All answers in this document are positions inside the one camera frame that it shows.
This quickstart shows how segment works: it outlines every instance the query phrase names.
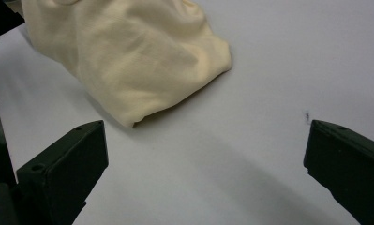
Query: white surface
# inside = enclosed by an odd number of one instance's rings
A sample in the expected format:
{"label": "white surface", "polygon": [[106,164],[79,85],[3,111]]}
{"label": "white surface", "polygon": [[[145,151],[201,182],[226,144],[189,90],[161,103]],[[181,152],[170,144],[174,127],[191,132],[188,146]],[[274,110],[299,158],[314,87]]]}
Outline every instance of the white surface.
{"label": "white surface", "polygon": [[110,167],[75,224],[357,224],[307,175],[310,117],[374,140],[374,0],[197,1],[233,69],[123,128],[60,65],[0,37],[0,114],[15,169],[104,119]]}

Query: towel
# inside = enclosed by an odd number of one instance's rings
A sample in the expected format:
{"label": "towel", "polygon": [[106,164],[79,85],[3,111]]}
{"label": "towel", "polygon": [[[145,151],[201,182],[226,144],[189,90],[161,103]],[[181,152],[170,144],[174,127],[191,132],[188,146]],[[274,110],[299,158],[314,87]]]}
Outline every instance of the towel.
{"label": "towel", "polygon": [[22,0],[32,45],[133,127],[232,66],[229,45],[189,0]]}

